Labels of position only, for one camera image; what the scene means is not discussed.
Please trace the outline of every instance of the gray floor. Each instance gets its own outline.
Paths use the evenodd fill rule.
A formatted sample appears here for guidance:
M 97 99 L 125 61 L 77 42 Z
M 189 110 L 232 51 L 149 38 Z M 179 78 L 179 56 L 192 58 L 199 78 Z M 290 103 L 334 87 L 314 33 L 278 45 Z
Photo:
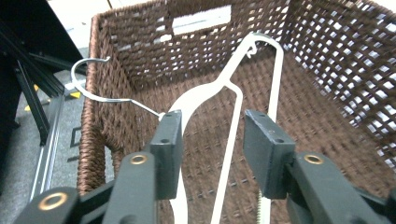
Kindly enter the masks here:
M 86 57 L 86 54 L 87 50 L 84 49 L 82 55 Z M 68 71 L 62 71 L 55 76 L 63 84 L 70 82 L 70 72 Z M 37 92 L 37 95 L 41 101 L 48 99 L 41 90 Z M 72 141 L 72 133 L 74 129 L 77 130 L 80 127 L 83 100 L 84 97 L 80 97 L 64 102 L 59 123 L 60 137 L 56 147 L 52 188 L 76 186 L 80 131 L 76 131 L 74 141 Z M 12 223 L 28 203 L 35 177 L 40 137 L 32 114 L 24 110 L 26 106 L 27 103 L 22 94 L 17 112 L 17 122 L 21 127 L 14 130 L 7 158 L 3 164 L 0 164 L 0 224 Z M 44 105 L 43 107 L 47 113 L 48 106 Z M 110 167 L 108 153 L 106 160 L 106 178 L 110 180 L 114 175 Z

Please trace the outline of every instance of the wicker basket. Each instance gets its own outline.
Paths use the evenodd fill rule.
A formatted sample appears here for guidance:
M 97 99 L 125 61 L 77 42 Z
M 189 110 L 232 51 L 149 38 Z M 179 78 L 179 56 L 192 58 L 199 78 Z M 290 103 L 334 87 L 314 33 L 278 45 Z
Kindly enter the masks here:
M 223 6 L 232 8 L 230 22 L 174 34 L 175 18 Z M 168 0 L 115 9 L 92 20 L 90 56 L 112 60 L 89 64 L 86 88 L 167 111 L 183 92 L 214 80 L 241 38 L 268 34 L 285 49 L 278 124 L 298 151 L 325 154 L 354 185 L 386 197 L 396 186 L 395 24 L 394 14 L 366 0 Z M 171 39 L 161 42 L 164 36 Z M 274 58 L 261 45 L 237 68 L 233 82 L 245 95 L 244 110 L 267 111 Z M 191 223 L 210 221 L 234 97 L 224 89 L 198 108 L 186 129 L 182 170 Z M 122 157 L 141 150 L 157 125 L 132 104 L 85 99 L 79 192 L 105 184 L 105 146 L 117 172 Z M 254 223 L 257 216 L 243 127 L 241 119 L 221 223 Z M 273 223 L 289 221 L 284 202 L 272 207 Z M 162 202 L 162 223 L 171 223 L 171 214 Z

